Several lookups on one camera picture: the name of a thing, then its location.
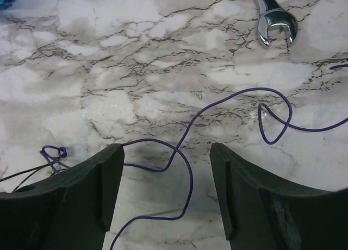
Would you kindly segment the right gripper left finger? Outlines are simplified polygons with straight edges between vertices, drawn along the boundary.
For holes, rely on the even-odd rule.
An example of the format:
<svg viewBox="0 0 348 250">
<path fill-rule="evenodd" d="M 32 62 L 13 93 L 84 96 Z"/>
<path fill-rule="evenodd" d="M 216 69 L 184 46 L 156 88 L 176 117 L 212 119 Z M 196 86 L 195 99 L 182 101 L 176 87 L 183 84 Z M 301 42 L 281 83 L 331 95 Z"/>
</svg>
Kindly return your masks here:
<svg viewBox="0 0 348 250">
<path fill-rule="evenodd" d="M 1 193 L 1 249 L 102 249 L 125 153 L 111 144 L 57 175 Z"/>
</svg>

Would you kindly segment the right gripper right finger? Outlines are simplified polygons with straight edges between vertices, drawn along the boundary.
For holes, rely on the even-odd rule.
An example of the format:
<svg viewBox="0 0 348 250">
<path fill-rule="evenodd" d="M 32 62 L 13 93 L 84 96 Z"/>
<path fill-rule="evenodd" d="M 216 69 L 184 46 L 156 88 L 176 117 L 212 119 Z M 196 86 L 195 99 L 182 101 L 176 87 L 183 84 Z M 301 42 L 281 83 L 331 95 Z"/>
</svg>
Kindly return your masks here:
<svg viewBox="0 0 348 250">
<path fill-rule="evenodd" d="M 347 249 L 347 190 L 281 178 L 221 143 L 210 162 L 231 249 Z"/>
</svg>

